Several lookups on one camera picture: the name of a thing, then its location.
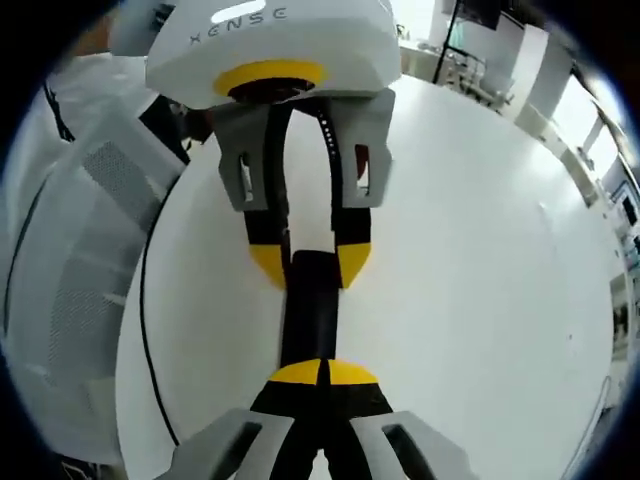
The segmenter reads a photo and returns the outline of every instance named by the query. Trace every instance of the white wall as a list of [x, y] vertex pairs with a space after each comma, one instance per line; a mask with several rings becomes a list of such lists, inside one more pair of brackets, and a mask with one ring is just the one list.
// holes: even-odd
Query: white wall
[[513, 86], [509, 93], [513, 95], [513, 99], [504, 106], [501, 112], [503, 116], [515, 120], [520, 115], [538, 77], [548, 38], [549, 34], [544, 30], [531, 25], [525, 27], [524, 38], [511, 72]]
[[549, 36], [538, 78], [528, 102], [547, 118], [551, 118], [571, 75], [573, 59], [553, 35]]
[[409, 29], [413, 40], [427, 40], [432, 15], [440, 0], [391, 0], [396, 23]]

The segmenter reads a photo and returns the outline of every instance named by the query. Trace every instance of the white surface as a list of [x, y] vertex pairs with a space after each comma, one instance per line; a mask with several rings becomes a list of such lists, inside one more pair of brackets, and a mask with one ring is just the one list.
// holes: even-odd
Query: white surface
[[[341, 296], [338, 354], [373, 371], [394, 409], [462, 446], [480, 478], [558, 479], [609, 371], [601, 223], [564, 166], [505, 119], [410, 77], [394, 89], [394, 169], [372, 255]], [[285, 170], [290, 198], [308, 199], [292, 229], [312, 237], [329, 193], [298, 181], [326, 161], [306, 128], [292, 121]], [[283, 297], [249, 259], [218, 157], [209, 145], [187, 168], [150, 252], [149, 343], [180, 438], [248, 406], [277, 363]], [[136, 333], [137, 285], [117, 371], [133, 480], [166, 468], [172, 450]]]

